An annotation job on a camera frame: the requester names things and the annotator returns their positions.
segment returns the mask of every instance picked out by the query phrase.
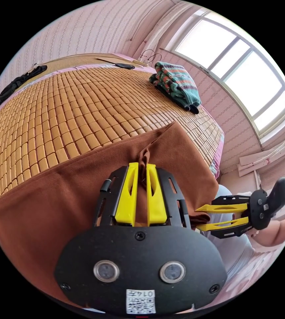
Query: window pane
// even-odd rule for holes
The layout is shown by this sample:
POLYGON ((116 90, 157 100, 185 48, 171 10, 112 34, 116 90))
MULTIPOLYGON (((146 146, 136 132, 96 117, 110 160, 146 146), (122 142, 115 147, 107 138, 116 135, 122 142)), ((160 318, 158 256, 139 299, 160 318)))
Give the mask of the window pane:
POLYGON ((270 63, 274 66, 274 68, 279 72, 280 77, 283 79, 283 81, 285 83, 285 76, 284 76, 283 72, 281 71, 281 69, 279 68, 279 66, 273 60, 271 55, 265 50, 265 48, 256 39, 254 39, 249 33, 247 33, 242 28, 240 28, 238 25, 236 25, 235 23, 228 20, 224 16, 221 16, 218 13, 210 12, 206 15, 206 18, 213 20, 213 21, 216 21, 216 22, 226 26, 227 28, 230 28, 231 30, 235 31, 240 36, 242 36, 243 38, 248 40, 249 43, 253 44, 268 59, 268 61, 270 61, 270 63))
POLYGON ((285 109, 285 92, 254 122, 258 130, 262 130, 269 123, 271 123, 283 110, 285 109))
POLYGON ((229 31, 202 20, 189 32, 176 51, 208 68, 235 37, 229 31))
POLYGON ((258 112, 282 87, 268 65, 252 52, 225 81, 251 115, 258 112))
POLYGON ((221 78, 249 48, 250 46, 242 40, 239 40, 211 71, 217 77, 221 78))

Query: black handle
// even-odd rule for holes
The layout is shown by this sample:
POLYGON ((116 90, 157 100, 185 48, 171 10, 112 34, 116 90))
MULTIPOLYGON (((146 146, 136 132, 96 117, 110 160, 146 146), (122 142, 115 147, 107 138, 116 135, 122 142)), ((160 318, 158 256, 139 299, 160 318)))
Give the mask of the black handle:
POLYGON ((271 216, 275 214, 285 205, 285 177, 277 180, 268 196, 269 212, 271 216))

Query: sticker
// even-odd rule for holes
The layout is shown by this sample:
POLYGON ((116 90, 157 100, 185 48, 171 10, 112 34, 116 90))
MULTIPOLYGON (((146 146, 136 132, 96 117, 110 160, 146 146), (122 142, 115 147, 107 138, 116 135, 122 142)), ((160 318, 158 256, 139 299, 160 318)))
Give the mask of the sticker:
POLYGON ((128 314, 156 313, 154 290, 126 290, 126 312, 128 314))

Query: brown cloth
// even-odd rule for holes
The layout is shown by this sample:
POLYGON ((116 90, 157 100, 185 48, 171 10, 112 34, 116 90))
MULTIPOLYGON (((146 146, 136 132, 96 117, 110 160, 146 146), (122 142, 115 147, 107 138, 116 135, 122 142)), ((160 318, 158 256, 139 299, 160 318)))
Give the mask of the brown cloth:
MULTIPOLYGON (((195 212, 210 204, 218 183, 183 128, 170 125, 102 147, 54 166, 0 197, 0 246, 17 270, 36 288, 72 304, 53 272, 64 246, 91 228, 102 183, 111 172, 141 162, 175 177, 194 223, 210 220, 195 212)), ((137 195, 136 221, 146 222, 146 194, 137 195)))

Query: bamboo mat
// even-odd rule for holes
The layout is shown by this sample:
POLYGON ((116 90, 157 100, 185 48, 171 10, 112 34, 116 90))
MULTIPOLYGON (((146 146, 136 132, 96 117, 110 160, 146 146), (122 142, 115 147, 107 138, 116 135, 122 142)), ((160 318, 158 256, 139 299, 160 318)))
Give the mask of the bamboo mat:
POLYGON ((52 60, 50 62, 40 63, 39 65, 46 65, 47 69, 41 74, 34 76, 33 78, 26 81, 24 83, 24 86, 43 77, 44 75, 53 73, 55 71, 64 70, 69 67, 74 67, 79 65, 102 64, 102 63, 110 64, 110 65, 113 65, 115 63, 131 64, 138 69, 142 67, 141 65, 135 62, 128 61, 124 58, 121 58, 111 53, 84 53, 84 54, 77 54, 77 55, 69 55, 69 56, 61 57, 56 60, 52 60))
POLYGON ((0 196, 58 163, 173 120, 210 166, 220 127, 202 107, 197 115, 177 107, 149 76, 137 69, 75 70, 13 97, 0 110, 0 196))

